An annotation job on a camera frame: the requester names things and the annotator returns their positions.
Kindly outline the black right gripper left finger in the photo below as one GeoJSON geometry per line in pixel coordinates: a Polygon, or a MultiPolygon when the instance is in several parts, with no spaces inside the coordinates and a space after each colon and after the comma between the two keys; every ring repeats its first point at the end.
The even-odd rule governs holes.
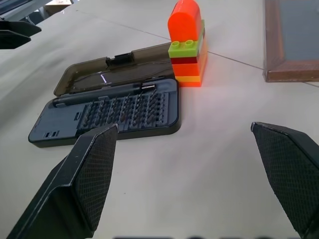
{"type": "Polygon", "coordinates": [[[81,135],[48,174],[8,238],[92,238],[110,187],[116,142],[116,124],[81,135]]]}

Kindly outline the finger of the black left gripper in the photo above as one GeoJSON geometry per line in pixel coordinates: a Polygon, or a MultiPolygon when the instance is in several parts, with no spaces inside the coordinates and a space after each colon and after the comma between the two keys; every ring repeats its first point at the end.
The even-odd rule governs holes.
{"type": "Polygon", "coordinates": [[[18,34],[37,34],[41,28],[26,21],[1,21],[1,30],[8,30],[18,34]]]}
{"type": "Polygon", "coordinates": [[[28,36],[10,30],[0,31],[0,49],[16,49],[30,41],[28,36]]]}

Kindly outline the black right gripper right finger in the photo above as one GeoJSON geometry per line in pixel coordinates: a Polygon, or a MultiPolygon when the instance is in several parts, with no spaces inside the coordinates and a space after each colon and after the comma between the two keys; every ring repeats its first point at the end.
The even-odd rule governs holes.
{"type": "Polygon", "coordinates": [[[319,146],[288,127],[253,122],[269,184],[302,239],[319,237],[319,146]]]}

